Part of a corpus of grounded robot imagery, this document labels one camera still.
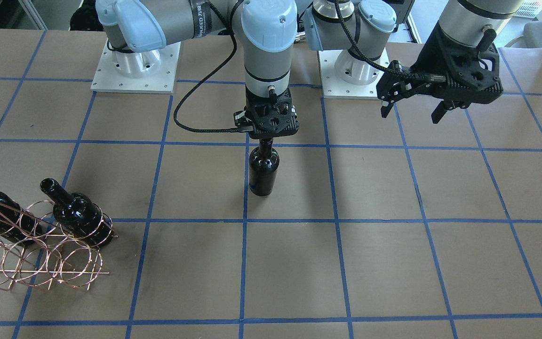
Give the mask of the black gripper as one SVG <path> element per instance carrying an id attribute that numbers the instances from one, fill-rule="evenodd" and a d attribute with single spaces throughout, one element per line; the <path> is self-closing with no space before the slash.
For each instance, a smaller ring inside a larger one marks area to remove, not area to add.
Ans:
<path id="1" fill-rule="evenodd" d="M 476 46 L 465 46 L 451 39 L 436 24 L 414 63 L 415 73 L 442 75 L 446 81 L 434 84 L 428 94 L 441 101 L 431 113 L 433 124 L 453 110 L 453 102 L 487 105 L 503 94 L 499 75 L 499 54 L 493 41 L 497 34 L 492 28 L 480 32 Z M 382 118 L 394 108 L 394 99 L 383 99 Z"/>
<path id="2" fill-rule="evenodd" d="M 288 137 L 298 132 L 300 124 L 289 88 L 271 97 L 259 97 L 248 89 L 246 93 L 245 116 L 253 127 L 248 133 L 251 139 Z"/>

